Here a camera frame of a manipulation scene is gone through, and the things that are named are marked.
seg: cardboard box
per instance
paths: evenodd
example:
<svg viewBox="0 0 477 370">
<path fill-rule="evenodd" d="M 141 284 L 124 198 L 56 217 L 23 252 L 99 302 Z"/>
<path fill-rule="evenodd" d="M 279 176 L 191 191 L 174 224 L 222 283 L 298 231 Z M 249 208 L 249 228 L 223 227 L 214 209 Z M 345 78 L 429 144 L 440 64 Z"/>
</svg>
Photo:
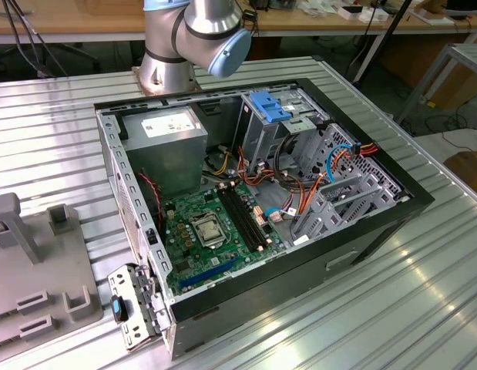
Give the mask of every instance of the cardboard box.
<svg viewBox="0 0 477 370">
<path fill-rule="evenodd" d="M 444 164 L 477 193 L 477 152 L 461 152 Z"/>
<path fill-rule="evenodd" d="M 144 0 L 86 0 L 92 15 L 143 15 Z"/>
</svg>

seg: expansion slot bracket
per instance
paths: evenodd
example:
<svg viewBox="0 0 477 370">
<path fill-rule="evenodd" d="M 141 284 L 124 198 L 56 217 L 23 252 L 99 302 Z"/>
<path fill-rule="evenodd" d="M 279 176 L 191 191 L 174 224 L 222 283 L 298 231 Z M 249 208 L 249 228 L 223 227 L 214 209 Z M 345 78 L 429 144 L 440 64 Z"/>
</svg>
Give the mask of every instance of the expansion slot bracket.
<svg viewBox="0 0 477 370">
<path fill-rule="evenodd" d="M 122 323 L 129 352 L 153 341 L 171 325 L 163 297 L 154 291 L 154 281 L 147 273 L 147 268 L 126 264 L 108 275 L 112 311 Z"/>
</svg>

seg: white box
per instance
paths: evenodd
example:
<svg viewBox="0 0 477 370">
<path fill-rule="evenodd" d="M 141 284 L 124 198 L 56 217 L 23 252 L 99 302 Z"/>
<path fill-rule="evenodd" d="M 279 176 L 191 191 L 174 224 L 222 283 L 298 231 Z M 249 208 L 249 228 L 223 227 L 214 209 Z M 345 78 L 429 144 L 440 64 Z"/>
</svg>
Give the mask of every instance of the white box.
<svg viewBox="0 0 477 370">
<path fill-rule="evenodd" d="M 364 8 L 363 12 L 361 12 L 358 19 L 363 23 L 369 23 L 371 19 L 371 15 L 373 13 L 373 8 Z M 375 9 L 375 15 L 373 22 L 385 22 L 389 19 L 389 14 L 384 12 L 382 9 Z"/>
<path fill-rule="evenodd" d="M 359 8 L 359 12 L 350 12 L 350 8 Z M 344 19 L 347 19 L 348 21 L 352 21 L 355 19 L 358 19 L 358 17 L 361 14 L 361 10 L 363 7 L 361 6 L 341 6 L 338 9 L 338 15 L 343 17 Z"/>
</svg>

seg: blue cable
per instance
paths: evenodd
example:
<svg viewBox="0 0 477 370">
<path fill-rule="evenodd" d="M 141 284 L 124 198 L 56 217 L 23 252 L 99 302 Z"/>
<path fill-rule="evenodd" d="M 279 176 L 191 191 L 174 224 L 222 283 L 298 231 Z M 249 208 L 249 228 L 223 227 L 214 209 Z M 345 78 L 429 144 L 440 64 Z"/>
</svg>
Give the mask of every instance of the blue cable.
<svg viewBox="0 0 477 370">
<path fill-rule="evenodd" d="M 332 148 L 331 152 L 329 153 L 329 156 L 328 156 L 328 161 L 326 163 L 326 170 L 325 172 L 328 173 L 328 176 L 329 176 L 329 180 L 333 183 L 334 182 L 334 178 L 332 176 L 332 170 L 331 170 L 331 162 L 332 162 L 332 156 L 334 155 L 334 151 L 336 151 L 337 149 L 339 148 L 346 148 L 346 149 L 351 149 L 352 146 L 349 145 L 349 144 L 339 144 L 337 146 L 335 146 L 334 148 Z"/>
</svg>

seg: yellow cable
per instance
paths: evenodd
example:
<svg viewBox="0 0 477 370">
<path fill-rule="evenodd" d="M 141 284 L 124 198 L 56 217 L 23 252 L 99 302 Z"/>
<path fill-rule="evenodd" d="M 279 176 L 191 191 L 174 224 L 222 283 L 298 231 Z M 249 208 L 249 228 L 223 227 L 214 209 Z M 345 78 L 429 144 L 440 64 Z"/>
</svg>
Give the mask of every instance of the yellow cable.
<svg viewBox="0 0 477 370">
<path fill-rule="evenodd" d="M 226 156 L 224 157 L 223 166 L 221 166 L 221 168 L 220 168 L 218 171 L 216 171 L 215 173 L 213 173 L 213 175 L 219 176 L 219 175 L 221 175 L 221 174 L 226 170 L 226 168 L 227 168 L 227 166 L 228 166 L 228 158 L 229 158 L 229 157 L 230 157 L 230 153 L 228 152 L 228 153 L 226 153 Z"/>
</svg>

